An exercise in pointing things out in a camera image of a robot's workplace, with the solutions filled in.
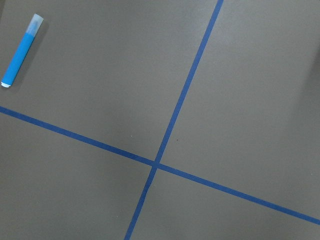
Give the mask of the blue highlighter pen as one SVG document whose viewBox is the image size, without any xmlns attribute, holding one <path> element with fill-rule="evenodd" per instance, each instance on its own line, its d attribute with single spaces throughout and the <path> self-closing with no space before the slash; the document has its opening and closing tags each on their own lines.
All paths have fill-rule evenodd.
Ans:
<svg viewBox="0 0 320 240">
<path fill-rule="evenodd" d="M 38 14 L 34 14 L 18 47 L 15 51 L 8 68 L 0 82 L 0 85 L 4 88 L 10 88 L 15 81 L 15 78 L 31 48 L 33 41 L 38 33 L 39 28 L 43 23 L 43 17 Z"/>
</svg>

